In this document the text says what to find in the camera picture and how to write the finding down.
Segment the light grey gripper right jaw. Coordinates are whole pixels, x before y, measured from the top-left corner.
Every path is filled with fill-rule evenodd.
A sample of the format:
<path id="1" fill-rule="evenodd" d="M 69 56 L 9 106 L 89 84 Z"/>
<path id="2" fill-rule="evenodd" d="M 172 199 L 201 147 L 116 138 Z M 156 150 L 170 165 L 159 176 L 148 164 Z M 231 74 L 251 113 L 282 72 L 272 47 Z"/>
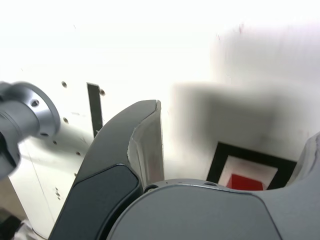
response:
<path id="1" fill-rule="evenodd" d="M 117 219 L 110 240 L 317 240 L 320 137 L 311 137 L 300 172 L 283 188 L 237 191 L 205 184 L 156 188 Z"/>

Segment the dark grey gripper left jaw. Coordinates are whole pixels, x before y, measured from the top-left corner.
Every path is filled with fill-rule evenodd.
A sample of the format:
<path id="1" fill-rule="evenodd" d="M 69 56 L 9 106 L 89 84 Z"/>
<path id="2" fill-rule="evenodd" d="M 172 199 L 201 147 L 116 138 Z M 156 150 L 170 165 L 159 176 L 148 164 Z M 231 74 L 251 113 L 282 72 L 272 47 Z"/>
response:
<path id="1" fill-rule="evenodd" d="M 119 112 L 94 138 L 50 239 L 106 239 L 122 212 L 164 178 L 161 102 L 142 100 Z"/>

